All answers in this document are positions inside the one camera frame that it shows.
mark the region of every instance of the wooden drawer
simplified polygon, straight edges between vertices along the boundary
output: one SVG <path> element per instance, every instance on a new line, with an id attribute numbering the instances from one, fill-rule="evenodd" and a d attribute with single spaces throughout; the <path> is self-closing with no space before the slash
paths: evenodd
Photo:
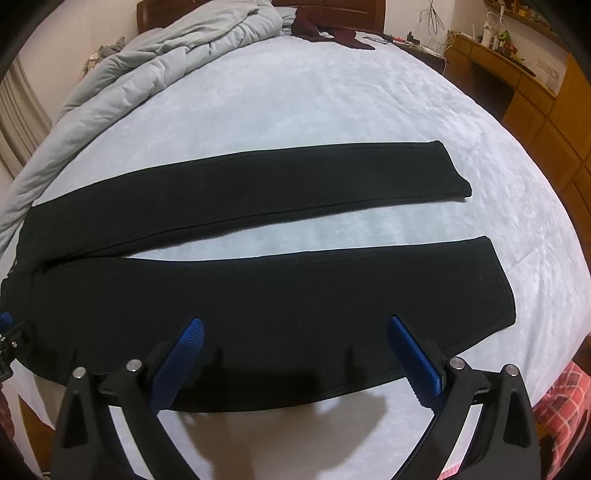
<path id="1" fill-rule="evenodd" d="M 581 245 L 591 245 L 591 213 L 572 182 L 560 193 L 560 199 L 569 213 Z"/>
<path id="2" fill-rule="evenodd" d="M 535 136 L 544 125 L 544 120 L 544 115 L 536 107 L 519 92 L 515 92 L 501 123 L 523 148 L 529 150 Z"/>
<path id="3" fill-rule="evenodd" d="M 527 75 L 522 75 L 519 81 L 518 90 L 535 105 L 544 116 L 548 116 L 554 105 L 554 96 Z"/>
<path id="4" fill-rule="evenodd" d="M 474 45 L 472 53 L 470 53 L 470 58 L 506 81 L 509 85 L 517 87 L 519 84 L 519 78 L 521 77 L 519 67 L 513 66 L 509 60 L 503 59 L 491 49 Z"/>
<path id="5" fill-rule="evenodd" d="M 468 38 L 464 38 L 462 35 L 456 35 L 455 40 L 453 41 L 453 50 L 457 50 L 459 53 L 463 55 L 469 55 L 472 51 L 472 46 L 474 42 L 469 40 Z"/>
<path id="6" fill-rule="evenodd" d="M 550 119 L 579 156 L 586 158 L 591 152 L 591 85 L 572 55 Z"/>
<path id="7" fill-rule="evenodd" d="M 583 201 L 587 204 L 587 208 L 591 210 L 591 173 L 587 167 L 582 165 L 579 168 L 573 177 L 573 182 L 583 197 Z"/>
<path id="8" fill-rule="evenodd" d="M 447 66 L 443 76 L 460 90 L 464 90 L 470 69 L 470 59 L 452 48 L 445 53 L 445 58 Z"/>
<path id="9" fill-rule="evenodd" d="M 581 164 L 572 147 L 548 120 L 535 136 L 529 153 L 557 192 L 566 186 Z"/>

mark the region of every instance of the curtain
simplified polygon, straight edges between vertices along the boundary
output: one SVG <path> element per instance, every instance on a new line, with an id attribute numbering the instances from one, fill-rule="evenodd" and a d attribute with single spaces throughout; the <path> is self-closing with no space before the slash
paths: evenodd
<path id="1" fill-rule="evenodd" d="M 17 57 L 0 82 L 0 162 L 12 178 L 22 170 L 50 129 L 51 120 Z"/>

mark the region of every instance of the wooden furniture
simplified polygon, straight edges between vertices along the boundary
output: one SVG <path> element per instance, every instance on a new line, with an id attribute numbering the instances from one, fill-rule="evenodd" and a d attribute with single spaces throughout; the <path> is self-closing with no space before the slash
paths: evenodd
<path id="1" fill-rule="evenodd" d="M 20 397 L 18 403 L 21 408 L 22 422 L 31 443 L 31 449 L 41 472 L 51 471 L 51 451 L 55 431 L 45 425 L 29 405 Z"/>
<path id="2" fill-rule="evenodd" d="M 445 77 L 478 103 L 482 97 L 477 93 L 483 86 L 475 66 L 512 89 L 504 114 L 496 117 L 523 145 L 562 200 L 591 267 L 591 85 L 569 55 L 564 82 L 556 96 L 497 52 L 452 35 Z M 498 88 L 490 94 L 496 103 L 503 103 Z"/>
<path id="3" fill-rule="evenodd" d="M 428 51 L 425 51 L 422 48 L 416 47 L 414 45 L 401 45 L 398 43 L 395 43 L 394 45 L 400 48 L 400 50 L 404 50 L 409 55 L 412 55 L 416 59 L 421 60 L 425 65 L 431 67 L 439 75 L 443 75 L 443 72 L 445 72 L 447 61 L 444 57 L 429 53 Z"/>
<path id="4" fill-rule="evenodd" d="M 501 13 L 501 6 L 496 1 L 491 1 L 491 0 L 483 0 L 483 1 L 484 1 L 484 4 L 488 8 L 490 8 L 491 10 L 493 10 L 497 13 Z M 527 25 L 528 27 L 532 28 L 533 30 L 536 30 L 536 32 L 541 33 L 546 38 L 549 38 L 550 40 L 552 40 L 554 43 L 556 43 L 558 46 L 565 49 L 566 51 L 569 50 L 568 47 L 566 46 L 566 43 L 564 43 L 564 41 L 550 28 L 548 28 L 542 24 L 539 24 L 537 22 L 534 22 L 533 20 L 531 20 L 529 18 L 522 17 L 518 13 L 521 5 L 522 5 L 522 2 L 520 0 L 515 0 L 513 2 L 513 9 L 508 9 L 508 8 L 505 9 L 505 16 L 507 16 L 508 18 L 512 18 L 513 20 L 517 20 L 518 22 L 523 23 L 524 25 Z"/>
<path id="5" fill-rule="evenodd" d="M 137 5 L 138 33 L 168 27 L 209 0 L 143 0 Z M 275 7 L 303 7 L 310 18 L 339 27 L 384 31 L 386 0 L 274 0 Z"/>

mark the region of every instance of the wall shelf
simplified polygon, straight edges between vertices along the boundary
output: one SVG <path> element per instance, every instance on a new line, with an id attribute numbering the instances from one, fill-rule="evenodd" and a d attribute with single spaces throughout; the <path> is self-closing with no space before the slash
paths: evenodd
<path id="1" fill-rule="evenodd" d="M 501 6 L 498 3 L 492 2 L 491 0 L 483 0 L 483 2 L 491 10 L 494 10 L 497 13 L 501 13 Z M 566 46 L 566 43 L 564 43 L 562 39 L 549 28 L 539 23 L 536 23 L 533 20 L 530 20 L 529 18 L 522 17 L 519 13 L 516 13 L 513 10 L 505 9 L 505 16 L 508 18 L 512 18 L 513 20 L 516 20 L 519 23 L 523 23 L 524 25 L 532 28 L 533 30 L 536 30 L 536 32 L 542 34 L 549 40 L 553 41 L 564 50 L 569 50 L 569 48 Z"/>

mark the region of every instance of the bed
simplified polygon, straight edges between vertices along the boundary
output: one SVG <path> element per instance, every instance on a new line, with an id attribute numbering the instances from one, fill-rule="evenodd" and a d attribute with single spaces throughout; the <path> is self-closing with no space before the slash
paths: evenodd
<path id="1" fill-rule="evenodd" d="M 345 23 L 353 28 L 383 26 L 383 2 L 296 5 L 324 19 L 348 16 Z M 197 6 L 145 0 L 138 4 L 138 29 L 166 27 Z M 212 260 L 487 235 L 514 292 L 517 321 L 462 356 L 479 369 L 517 365 L 535 404 L 591 331 L 591 279 L 569 217 L 541 171 L 493 117 L 414 57 L 365 37 L 358 34 L 375 50 L 278 35 L 225 53 L 88 142 L 35 203 L 141 168 L 227 153 L 441 140 L 472 185 L 473 196 L 465 202 L 380 207 L 267 225 L 134 256 Z M 65 128 L 69 118 L 74 117 L 66 115 L 54 130 Z M 2 278 L 17 241 L 18 234 L 0 260 Z M 63 388 L 18 364 L 15 382 L 40 418 L 54 422 Z M 136 473 L 150 478 L 121 412 L 112 412 Z M 431 413 L 420 407 L 406 380 L 399 380 L 280 410 L 162 411 L 159 417 L 204 480 L 344 480 L 391 478 Z M 477 418 L 478 411 L 471 412 L 447 466 L 461 461 Z"/>

